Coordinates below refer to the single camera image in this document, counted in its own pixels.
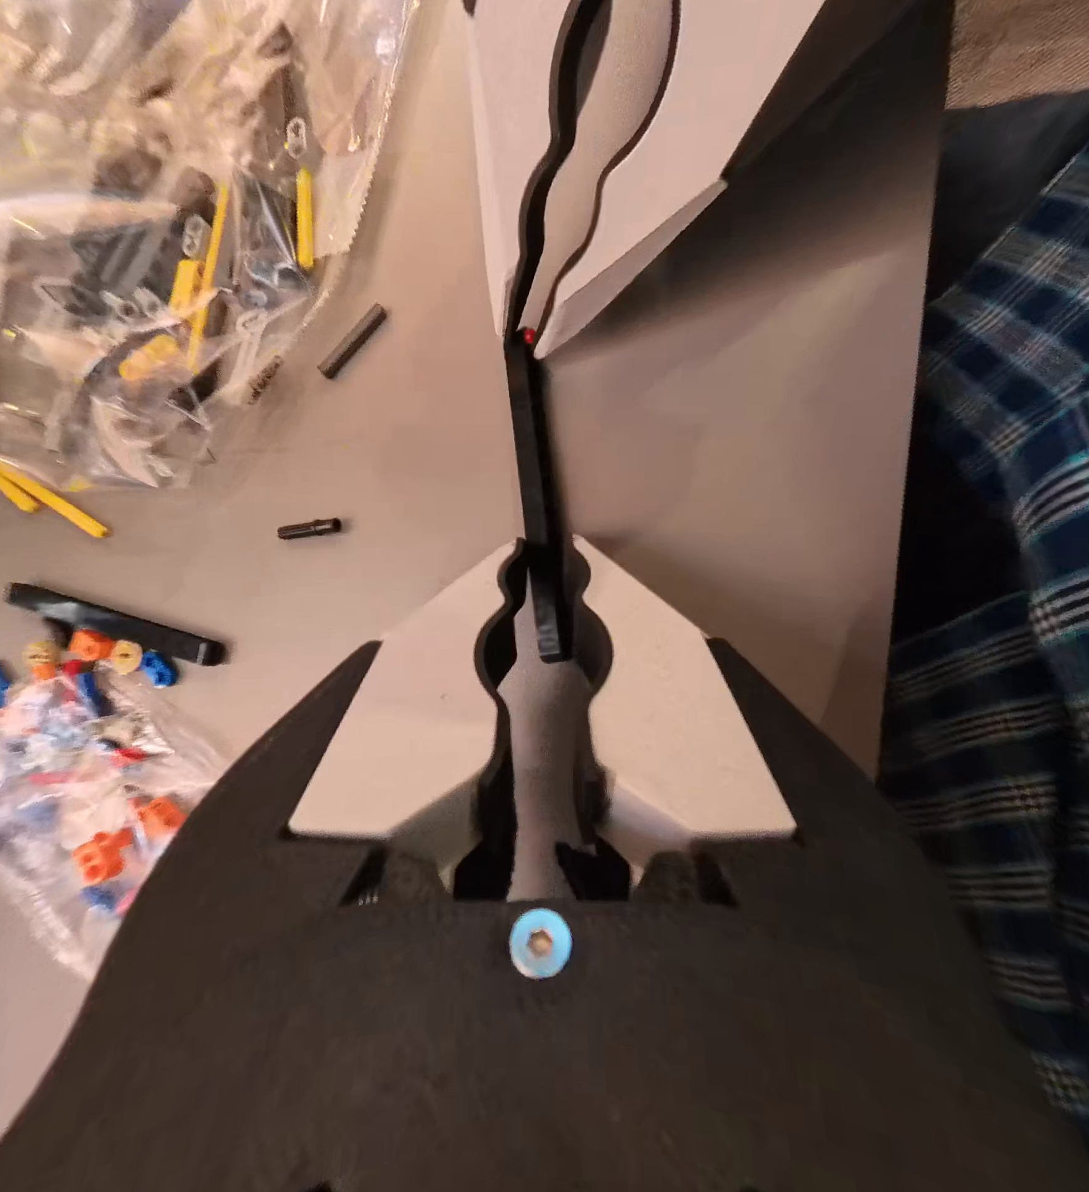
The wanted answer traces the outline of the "black lego beam with holes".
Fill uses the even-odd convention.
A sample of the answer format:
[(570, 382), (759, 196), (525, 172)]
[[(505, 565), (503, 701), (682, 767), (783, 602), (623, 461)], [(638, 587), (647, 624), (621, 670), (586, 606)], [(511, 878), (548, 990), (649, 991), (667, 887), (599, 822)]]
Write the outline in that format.
[(505, 365), (537, 650), (544, 663), (564, 663), (573, 650), (571, 538), (555, 468), (548, 376), (535, 345), (524, 343), (522, 330), (505, 339)]

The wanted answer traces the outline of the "short black lego axle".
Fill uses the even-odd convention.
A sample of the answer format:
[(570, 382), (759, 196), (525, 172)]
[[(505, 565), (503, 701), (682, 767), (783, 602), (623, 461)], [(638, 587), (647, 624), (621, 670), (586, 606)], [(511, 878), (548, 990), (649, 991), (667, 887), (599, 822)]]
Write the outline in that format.
[(325, 380), (335, 380), (342, 374), (344, 367), (364, 349), (377, 330), (388, 321), (388, 306), (371, 305), (357, 323), (342, 336), (342, 339), (327, 352), (318, 365), (318, 372)]

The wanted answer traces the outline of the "clear bag of yellow lego parts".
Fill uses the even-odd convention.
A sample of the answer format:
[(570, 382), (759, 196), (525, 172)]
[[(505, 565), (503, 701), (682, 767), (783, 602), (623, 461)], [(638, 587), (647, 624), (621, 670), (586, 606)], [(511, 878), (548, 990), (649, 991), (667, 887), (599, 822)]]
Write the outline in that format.
[(0, 1), (0, 464), (171, 488), (344, 271), (417, 1)]

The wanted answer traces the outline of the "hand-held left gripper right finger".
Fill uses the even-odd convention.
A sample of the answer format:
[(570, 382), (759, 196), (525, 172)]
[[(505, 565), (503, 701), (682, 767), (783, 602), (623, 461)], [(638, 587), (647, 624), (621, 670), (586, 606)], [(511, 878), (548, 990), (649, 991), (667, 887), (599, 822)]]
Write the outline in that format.
[(658, 856), (794, 841), (797, 822), (711, 639), (582, 536), (571, 541), (573, 659), (590, 701), (579, 821), (638, 885)]

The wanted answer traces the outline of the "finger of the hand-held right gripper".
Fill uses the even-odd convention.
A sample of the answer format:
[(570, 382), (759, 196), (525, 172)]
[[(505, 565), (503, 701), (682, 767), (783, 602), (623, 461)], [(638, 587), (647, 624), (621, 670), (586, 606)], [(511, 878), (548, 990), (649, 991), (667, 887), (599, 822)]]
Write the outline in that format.
[(608, 1), (467, 1), (480, 211), (498, 332), (544, 332), (593, 218), (575, 159)]
[(656, 112), (601, 180), (590, 242), (560, 271), (538, 360), (586, 328), (726, 189), (729, 158), (821, 1), (680, 1)]

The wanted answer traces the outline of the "long yellow lego axle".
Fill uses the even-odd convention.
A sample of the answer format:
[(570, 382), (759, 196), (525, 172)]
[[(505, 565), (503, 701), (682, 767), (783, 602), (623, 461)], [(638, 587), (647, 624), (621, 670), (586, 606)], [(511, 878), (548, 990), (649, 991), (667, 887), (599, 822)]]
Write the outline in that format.
[(0, 466), (0, 468), (4, 468), (8, 473), (11, 473), (17, 479), (19, 485), (22, 485), (30, 494), (33, 494), (41, 501), (39, 512), (43, 508), (46, 508), (52, 514), (59, 516), (61, 519), (68, 521), (74, 529), (79, 529), (81, 532), (85, 532), (90, 538), (105, 540), (105, 538), (110, 536), (110, 529), (103, 521), (99, 521), (94, 516), (87, 514), (83, 508), (79, 508), (72, 501), (65, 499), (61, 494), (54, 492), (52, 488), (41, 485), (39, 481), (28, 477), (28, 475), (24, 475), (24, 473), (20, 473), (17, 470), (6, 468), (6, 466)]

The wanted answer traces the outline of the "clear bag of colourful lego parts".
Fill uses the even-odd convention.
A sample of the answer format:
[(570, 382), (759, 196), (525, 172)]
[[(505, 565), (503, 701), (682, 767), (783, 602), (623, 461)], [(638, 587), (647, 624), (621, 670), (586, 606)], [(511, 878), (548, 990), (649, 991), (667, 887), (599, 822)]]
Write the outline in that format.
[(0, 889), (59, 962), (96, 973), (222, 769), (210, 740), (134, 679), (17, 687), (0, 709)]

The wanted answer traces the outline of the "blue plaid clothing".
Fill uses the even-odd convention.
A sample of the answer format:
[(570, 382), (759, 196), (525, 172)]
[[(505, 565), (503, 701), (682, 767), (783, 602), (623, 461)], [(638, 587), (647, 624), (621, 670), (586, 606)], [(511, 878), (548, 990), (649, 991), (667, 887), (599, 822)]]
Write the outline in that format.
[(1089, 90), (944, 126), (878, 782), (1089, 1149)]

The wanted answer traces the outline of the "long black lego beam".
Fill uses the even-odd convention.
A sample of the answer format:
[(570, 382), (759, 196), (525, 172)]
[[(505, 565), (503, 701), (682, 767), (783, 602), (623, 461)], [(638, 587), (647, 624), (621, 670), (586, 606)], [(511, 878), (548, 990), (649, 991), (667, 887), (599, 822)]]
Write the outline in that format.
[(121, 609), (54, 591), (50, 587), (11, 582), (4, 591), (8, 604), (35, 613), (74, 630), (92, 630), (109, 637), (131, 639), (142, 648), (197, 666), (217, 666), (228, 661), (228, 644), (206, 633), (197, 633)]

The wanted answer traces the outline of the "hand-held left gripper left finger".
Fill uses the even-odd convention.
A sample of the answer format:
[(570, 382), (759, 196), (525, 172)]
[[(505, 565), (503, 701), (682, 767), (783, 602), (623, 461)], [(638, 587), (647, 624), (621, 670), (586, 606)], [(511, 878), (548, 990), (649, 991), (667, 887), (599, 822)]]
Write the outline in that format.
[(518, 813), (511, 712), (524, 541), (498, 547), (391, 630), (296, 804), (300, 837), (430, 863), (454, 898), (507, 898)]

